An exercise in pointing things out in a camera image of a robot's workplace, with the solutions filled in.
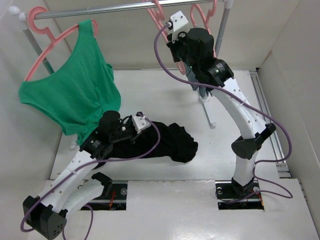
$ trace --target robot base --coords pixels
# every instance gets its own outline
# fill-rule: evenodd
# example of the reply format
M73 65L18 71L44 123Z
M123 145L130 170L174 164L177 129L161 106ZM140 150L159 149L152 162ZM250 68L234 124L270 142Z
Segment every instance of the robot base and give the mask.
M249 198L243 199L239 202L229 203L228 201L239 199L259 190L258 182L254 181L245 186L243 194L239 195L238 192L235 192L234 184L234 181L215 182L215 195L218 200L219 210L264 209L262 198L258 194L254 194Z

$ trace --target clothing rack pole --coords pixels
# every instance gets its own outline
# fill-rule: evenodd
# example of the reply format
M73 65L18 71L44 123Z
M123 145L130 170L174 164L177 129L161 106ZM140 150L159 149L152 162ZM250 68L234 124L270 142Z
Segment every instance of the clothing rack pole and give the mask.
M179 6L179 5L202 4L202 3L210 3L210 2L212 2L212 0L160 0L159 4L162 7L169 7L169 6ZM50 18L62 18L62 17L88 15L88 14L90 15L103 14L103 13L112 13L112 12L137 10L137 9L150 9L150 8L156 8L156 7L157 5L154 4L152 1L145 1L145 2L122 4L122 5L114 5L114 6L86 7L86 8L75 9L75 10L47 11L47 12L38 13L35 16L35 19L50 19Z
M233 5L234 0L217 0L218 2L224 2L224 11L221 19L221 24L218 32L218 37L216 39L215 51L218 56L220 51L223 35L225 32L228 16L230 9ZM191 5L191 4L202 4L202 3L210 3L212 0L160 0L159 4L162 7L169 6L179 6L179 5ZM102 7L87 7L83 9L75 9L75 10L63 10L63 11L47 11L38 13L35 16L35 19L51 19L51 18L62 18L62 17L70 17L70 16L79 16L79 15L92 15L92 14L102 14L102 13L112 13L112 12L120 12L120 11L128 11L128 10L136 10L136 9L149 9L156 8L156 4L152 1L146 2L138 2L131 4L122 4L122 5L114 5L114 6L102 6ZM10 6L9 12L12 16L18 21L18 25L24 32L28 41L32 45L35 52L40 55L42 50L31 33L29 26L27 24L27 13L21 12L20 9L16 6ZM43 60L43 64L47 71L52 74L54 72L52 66L50 65L47 58Z
M15 19L19 28L23 31L26 39L28 39L36 54L39 56L42 53L42 49L39 46L37 40L35 39L35 36L29 29L25 13L21 12L20 9L16 6L10 6L8 11ZM43 59L42 63L49 74L53 74L55 72L46 57Z

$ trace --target black bracket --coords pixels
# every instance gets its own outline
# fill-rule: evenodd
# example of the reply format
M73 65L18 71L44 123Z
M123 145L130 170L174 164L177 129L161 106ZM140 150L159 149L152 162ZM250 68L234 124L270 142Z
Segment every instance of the black bracket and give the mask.
M261 133L256 133L255 138L244 139L242 136L238 137L231 144L233 152L242 159L251 159L253 154L261 149L262 144L267 138L276 131L276 126L273 123L265 125L265 130Z
M28 196L23 201L24 214L39 200L39 197ZM53 206L39 203L26 219L26 223L48 240L55 239L67 224L67 210L59 213L52 211Z

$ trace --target black cloth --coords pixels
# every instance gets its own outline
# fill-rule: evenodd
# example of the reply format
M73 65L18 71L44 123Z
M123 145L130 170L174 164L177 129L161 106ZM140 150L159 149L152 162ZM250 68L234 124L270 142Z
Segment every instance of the black cloth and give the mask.
M153 122L160 132L158 146L144 158L169 156L173 161L187 163L191 161L198 150L198 143L186 132L183 126L173 123L166 126L162 122ZM150 126L138 136L135 143L129 140L116 142L110 158L127 159L137 157L150 150L158 140L158 135L153 126Z

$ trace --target metal rod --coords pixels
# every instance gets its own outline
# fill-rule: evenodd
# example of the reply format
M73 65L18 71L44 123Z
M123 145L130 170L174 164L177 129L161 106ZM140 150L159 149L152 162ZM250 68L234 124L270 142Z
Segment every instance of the metal rod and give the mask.
M210 3L212 0L160 0L159 4L162 7L168 6L178 6L178 5L189 5L189 4L202 4L202 3ZM122 5L114 5L114 6L100 6L100 7L87 7L82 9L75 10L63 10L63 11L47 11L38 13L35 16L35 19L50 19L50 18L62 18L62 17L70 17L70 16L79 16L79 15L87 15L87 14L102 14L102 13L112 13L119 11L128 11L128 10L136 10L136 9L150 9L156 8L157 6L151 2L138 2L138 3L130 3L130 4L122 4Z
M220 28L219 28L218 36L216 37L215 46L214 46L215 54L216 54L217 57L218 57L219 52L220 52L220 47L221 47L222 39L224 37L224 33L225 33L225 29L226 29L229 13L230 13L230 8L225 8L223 10L223 15L222 15L221 23L220 23Z
M36 54L38 54L38 56L39 56L42 53L42 50L41 50L41 47L39 46L37 40L35 39L35 36L32 34L32 32L30 31L29 28L22 30L22 31L23 31L24 35L26 36L26 38L28 39L28 41L30 42L33 49L35 50ZM49 74L53 74L55 72L46 57L43 59L42 63L44 65L45 69L49 72Z

